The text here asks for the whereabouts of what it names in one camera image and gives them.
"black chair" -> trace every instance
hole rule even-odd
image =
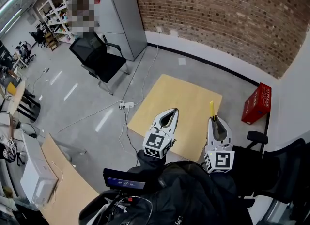
[[[108,53],[107,45],[117,48],[121,57]],[[103,42],[94,32],[84,33],[83,36],[77,38],[70,46],[70,51],[77,56],[82,62],[82,67],[88,70],[90,75],[100,79],[98,83],[99,87],[102,88],[100,84],[103,83],[111,95],[113,92],[106,83],[109,82],[123,65],[126,66],[126,71],[124,72],[130,74],[120,46]]]
[[[264,195],[275,201],[290,203],[299,179],[305,141],[298,139],[281,150],[262,154],[250,148],[257,143],[267,144],[267,136],[250,131],[248,139],[253,142],[247,148],[232,148],[235,156],[229,174],[236,183],[239,196],[251,196],[254,193],[254,197]]]

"black jacket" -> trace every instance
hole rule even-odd
[[[210,177],[200,165],[191,161],[164,165],[165,159],[147,156],[142,150],[138,153],[138,159],[141,166],[129,172],[150,176],[157,183],[151,193],[140,195],[153,204],[153,212],[147,224],[173,225],[182,218],[181,225],[252,225],[249,213],[239,201],[234,181],[229,175],[214,174]],[[99,195],[82,210],[79,224],[87,224],[107,203],[105,197],[113,200],[118,193],[107,191]],[[139,199],[135,205],[127,208],[128,213],[115,215],[109,221],[97,219],[94,225],[145,225],[150,209],[148,202]]]

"chair armrest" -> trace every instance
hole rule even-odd
[[[264,135],[263,133],[257,131],[249,131],[247,135],[247,139],[249,141],[253,141],[256,143],[267,144],[268,143],[268,136]]]
[[[110,47],[114,47],[116,48],[119,52],[121,51],[121,47],[117,44],[113,44],[113,43],[110,43],[110,42],[104,42],[104,44],[110,46]]]
[[[89,68],[89,67],[87,67],[87,66],[85,66],[83,64],[81,65],[81,67],[83,67],[84,69],[88,70],[90,73],[93,73],[93,74],[95,74],[97,76],[95,70],[93,70],[93,69],[91,69],[91,68]]]

